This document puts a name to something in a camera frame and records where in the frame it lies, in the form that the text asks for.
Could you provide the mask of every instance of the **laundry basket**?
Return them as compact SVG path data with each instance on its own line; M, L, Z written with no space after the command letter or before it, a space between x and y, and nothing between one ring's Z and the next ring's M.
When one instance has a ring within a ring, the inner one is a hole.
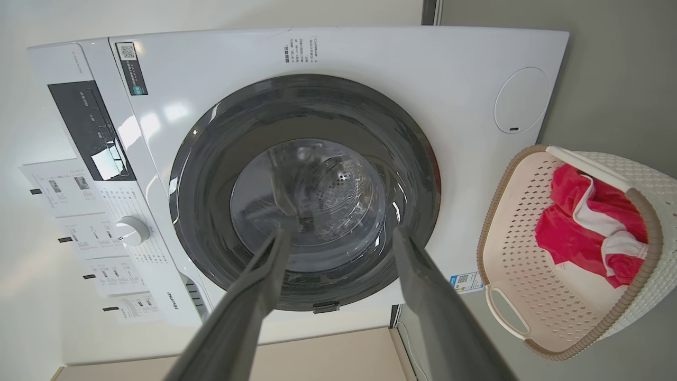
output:
M629 286L613 289L580 268L561 270L538 247L536 223L553 204L552 174L565 163L625 192L644 219L649 250ZM677 285L677 180L614 155L529 147L512 160L496 191L477 262L496 320L541 356L568 359L627 327ZM498 295L525 332L497 310Z

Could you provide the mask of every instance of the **round glass door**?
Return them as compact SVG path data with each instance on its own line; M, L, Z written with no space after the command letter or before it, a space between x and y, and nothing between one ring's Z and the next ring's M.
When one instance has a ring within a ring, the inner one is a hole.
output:
M397 278L391 233L422 243L439 211L425 135L393 101L338 77L290 75L220 101L186 136L170 210L195 265L228 289L277 228L292 233L278 308L344 305Z

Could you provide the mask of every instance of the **brown basket rim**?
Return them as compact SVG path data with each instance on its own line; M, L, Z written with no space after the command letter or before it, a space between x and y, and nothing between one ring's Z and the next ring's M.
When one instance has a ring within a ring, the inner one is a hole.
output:
M498 204L503 197L506 187L508 186L508 181L522 160L534 153L544 152L548 147L548 145L539 144L525 148L514 157L514 159L508 165L505 173L503 173L503 177L498 185L498 188L496 189L494 198L492 199L492 204L487 211L487 217L484 220L479 243L477 245L477 268L485 285L489 285L489 278L487 277L487 273L484 269L484 247L487 241L487 236L489 235L489 229L491 228L492 221L496 215L496 209L498 208ZM632 280L632 283L628 286L628 289L621 296L618 302L616 302L609 313L607 313L601 319L601 321L593 329L591 329L590 332L588 332L587 335L581 338L581 340L578 340L574 345L561 352L552 352L551 350L543 348L532 339L526 339L524 341L524 343L531 350L545 357L546 359L556 361L569 359L580 353L585 348L588 348L593 342L602 337L602 335L604 335L604 333L609 330L609 328L611 328L611 326L630 307L631 303L642 291L642 288L651 277L651 274L656 269L658 262L661 259L663 252L663 231L661 229L661 222L658 218L658 215L656 214L656 211L653 209L653 206L651 206L651 203L647 200L647 198L635 188L628 190L626 192L626 197L637 208L640 216L642 216L645 225L647 226L649 246L647 257L640 267L639 272Z

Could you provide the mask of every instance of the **front-loading washing machine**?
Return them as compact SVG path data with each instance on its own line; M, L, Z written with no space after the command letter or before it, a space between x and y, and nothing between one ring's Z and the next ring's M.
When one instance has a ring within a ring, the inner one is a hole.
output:
M198 325L280 227L292 252L266 321L402 303L400 224L459 290L481 287L485 213L538 137L568 36L197 31L29 55L111 218L148 227L126 246L161 311Z

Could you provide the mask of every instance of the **red and white garment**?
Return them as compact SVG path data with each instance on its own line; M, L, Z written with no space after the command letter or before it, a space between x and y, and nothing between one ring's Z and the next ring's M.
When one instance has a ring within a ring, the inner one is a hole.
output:
M568 164L553 173L536 241L556 265L572 262L613 287L629 285L647 256L647 228L620 190Z

